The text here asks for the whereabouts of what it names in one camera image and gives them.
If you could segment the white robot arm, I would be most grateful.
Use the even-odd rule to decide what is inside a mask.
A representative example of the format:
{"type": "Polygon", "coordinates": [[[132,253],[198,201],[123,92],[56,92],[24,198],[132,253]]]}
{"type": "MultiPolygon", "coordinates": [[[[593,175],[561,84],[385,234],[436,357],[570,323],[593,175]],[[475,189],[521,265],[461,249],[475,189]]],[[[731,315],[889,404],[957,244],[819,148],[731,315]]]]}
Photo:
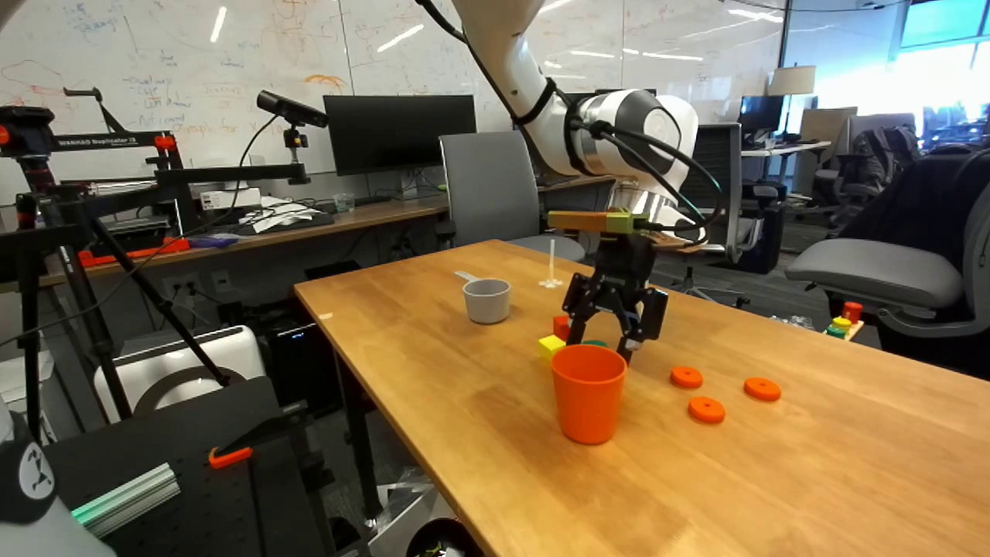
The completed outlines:
{"type": "MultiPolygon", "coordinates": [[[[693,159],[699,114],[691,101],[636,88],[563,92],[533,58],[527,38],[542,0],[451,0],[459,21],[448,21],[433,0],[415,4],[470,49],[510,120],[554,175],[658,186],[699,224],[680,195],[688,175],[702,175],[693,159]]],[[[662,224],[639,212],[600,217],[593,274],[576,274],[563,296],[570,343],[584,341],[584,326],[600,311],[618,323],[623,359],[658,337],[667,296],[649,284],[653,233],[662,233],[662,224]]]]}

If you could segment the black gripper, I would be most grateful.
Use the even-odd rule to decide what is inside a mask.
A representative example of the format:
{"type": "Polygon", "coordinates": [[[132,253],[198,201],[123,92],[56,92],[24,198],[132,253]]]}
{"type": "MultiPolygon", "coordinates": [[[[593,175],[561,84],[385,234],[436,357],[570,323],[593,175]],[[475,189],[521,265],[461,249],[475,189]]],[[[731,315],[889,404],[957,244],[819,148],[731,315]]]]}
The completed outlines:
{"type": "Polygon", "coordinates": [[[636,348],[655,341],[662,330],[667,296],[646,284],[653,257],[653,241],[642,234],[607,234],[593,261],[593,277],[571,280],[565,287],[565,341],[579,343],[584,337],[587,320],[600,311],[610,311],[623,326],[623,359],[631,359],[636,348]]]}

